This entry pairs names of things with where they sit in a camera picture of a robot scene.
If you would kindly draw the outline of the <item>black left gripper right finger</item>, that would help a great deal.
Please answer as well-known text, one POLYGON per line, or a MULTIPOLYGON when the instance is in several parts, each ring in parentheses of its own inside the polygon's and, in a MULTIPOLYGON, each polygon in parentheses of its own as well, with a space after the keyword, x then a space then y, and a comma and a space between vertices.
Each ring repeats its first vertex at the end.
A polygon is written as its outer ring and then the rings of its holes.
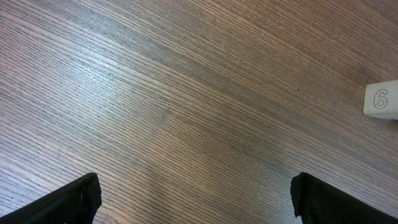
POLYGON ((292 178, 290 194, 303 224, 397 224, 397 218, 306 172, 292 178))

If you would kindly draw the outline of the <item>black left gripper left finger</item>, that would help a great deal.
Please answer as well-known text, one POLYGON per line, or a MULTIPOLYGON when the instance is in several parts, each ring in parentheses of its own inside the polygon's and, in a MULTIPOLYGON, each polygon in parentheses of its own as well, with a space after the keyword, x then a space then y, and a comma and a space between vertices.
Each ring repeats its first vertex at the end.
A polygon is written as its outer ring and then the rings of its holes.
POLYGON ((97 174, 92 172, 1 217, 1 224, 92 224, 100 206, 101 187, 97 174))

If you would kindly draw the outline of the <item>white number six block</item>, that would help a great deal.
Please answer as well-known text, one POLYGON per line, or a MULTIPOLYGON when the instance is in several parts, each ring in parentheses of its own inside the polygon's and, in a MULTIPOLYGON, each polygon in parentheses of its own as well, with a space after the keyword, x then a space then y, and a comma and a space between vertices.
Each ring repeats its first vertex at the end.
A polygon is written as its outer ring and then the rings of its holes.
POLYGON ((397 120, 397 80, 368 84, 364 94, 363 114, 397 120))

